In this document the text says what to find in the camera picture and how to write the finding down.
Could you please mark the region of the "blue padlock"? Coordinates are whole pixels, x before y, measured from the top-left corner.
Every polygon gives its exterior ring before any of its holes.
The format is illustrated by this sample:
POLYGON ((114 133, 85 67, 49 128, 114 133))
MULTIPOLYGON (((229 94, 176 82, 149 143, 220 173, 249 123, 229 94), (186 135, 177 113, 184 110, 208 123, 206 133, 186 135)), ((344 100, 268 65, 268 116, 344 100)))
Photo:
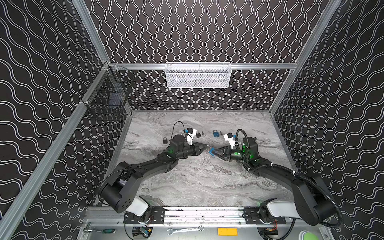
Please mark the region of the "blue padlock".
POLYGON ((209 150, 209 154, 212 155, 212 156, 215 156, 214 150, 215 150, 214 148, 211 148, 211 149, 209 150))
POLYGON ((219 138, 220 136, 222 136, 223 133, 221 131, 218 131, 218 130, 213 130, 213 136, 214 138, 219 138))

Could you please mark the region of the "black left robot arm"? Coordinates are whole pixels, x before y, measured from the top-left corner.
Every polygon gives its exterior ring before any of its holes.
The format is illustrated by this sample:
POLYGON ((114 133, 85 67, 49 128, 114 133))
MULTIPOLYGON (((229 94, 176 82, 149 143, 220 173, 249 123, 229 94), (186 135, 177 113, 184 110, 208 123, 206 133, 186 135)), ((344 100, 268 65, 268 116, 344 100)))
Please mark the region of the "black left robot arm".
POLYGON ((200 155, 208 145, 188 143, 182 135, 175 135, 168 147, 153 160, 140 164, 119 163, 110 175, 105 177, 99 189, 99 198, 106 201, 118 214, 128 212, 138 217, 150 207, 137 192, 143 181, 175 168, 180 159, 200 155))

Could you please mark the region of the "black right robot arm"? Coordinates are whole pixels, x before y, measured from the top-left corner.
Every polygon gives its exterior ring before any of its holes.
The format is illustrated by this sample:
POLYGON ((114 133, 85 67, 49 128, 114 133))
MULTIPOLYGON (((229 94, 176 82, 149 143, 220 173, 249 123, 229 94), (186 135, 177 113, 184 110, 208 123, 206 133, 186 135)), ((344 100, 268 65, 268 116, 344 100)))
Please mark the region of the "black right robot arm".
POLYGON ((269 179, 292 192, 292 201, 271 198, 260 203, 259 216, 262 221, 288 217, 301 219, 311 226, 322 224, 329 228, 339 227, 339 223, 327 224, 324 221, 332 215, 340 216, 341 210, 323 180, 320 177, 307 177, 263 158, 259 154, 256 138, 244 138, 242 145, 235 142, 234 146, 212 150, 212 154, 224 161, 241 163, 248 173, 269 179))

